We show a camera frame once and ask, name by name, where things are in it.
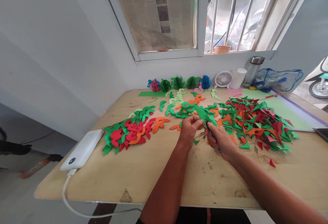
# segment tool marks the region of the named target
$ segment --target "small white fan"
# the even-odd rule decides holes
[[[229,85],[232,82],[232,74],[229,71],[221,71],[215,76],[215,86],[217,87],[226,87],[229,89]]]

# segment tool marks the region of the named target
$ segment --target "newspaper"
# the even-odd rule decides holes
[[[119,0],[139,53],[197,47],[198,0]]]

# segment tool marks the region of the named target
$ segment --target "hand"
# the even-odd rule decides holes
[[[196,131],[205,127],[203,123],[204,121],[200,120],[197,116],[190,116],[183,119],[177,145],[191,149]]]
[[[208,129],[205,130],[205,136],[209,141],[209,144],[214,149],[221,149],[221,155],[224,160],[229,161],[232,159],[236,153],[239,153],[239,149],[236,144],[231,140],[229,134],[223,127],[216,127],[212,123],[207,123],[209,128],[211,129],[212,133],[216,137],[213,136],[208,132]]]

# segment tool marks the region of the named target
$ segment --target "white cable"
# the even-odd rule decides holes
[[[105,214],[105,215],[85,215],[85,214],[82,214],[78,211],[76,211],[75,209],[72,208],[72,206],[68,203],[67,201],[67,198],[66,198],[66,189],[67,189],[67,185],[68,185],[68,182],[70,180],[70,178],[75,174],[77,169],[72,169],[71,171],[69,171],[68,175],[67,175],[67,180],[64,184],[64,187],[63,187],[63,201],[64,201],[64,204],[66,205],[66,207],[72,211],[73,213],[79,215],[79,216],[82,216],[82,217],[85,217],[85,218],[104,218],[104,217],[108,217],[108,216],[112,216],[112,215],[116,215],[116,214],[120,214],[120,213],[123,213],[123,212],[130,212],[130,211],[133,211],[133,210],[138,210],[141,212],[141,209],[137,209],[137,208],[134,208],[134,209],[129,209],[129,210],[123,210],[123,211],[119,211],[119,212],[115,212],[115,213],[112,213],[112,214]]]

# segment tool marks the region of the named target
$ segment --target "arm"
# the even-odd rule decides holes
[[[175,223],[181,201],[189,151],[203,120],[191,116],[182,121],[180,137],[140,216],[145,224]]]
[[[328,223],[303,199],[275,181],[231,141],[224,128],[208,124],[217,141],[206,130],[211,147],[221,148],[222,157],[246,182],[255,199],[275,223]]]

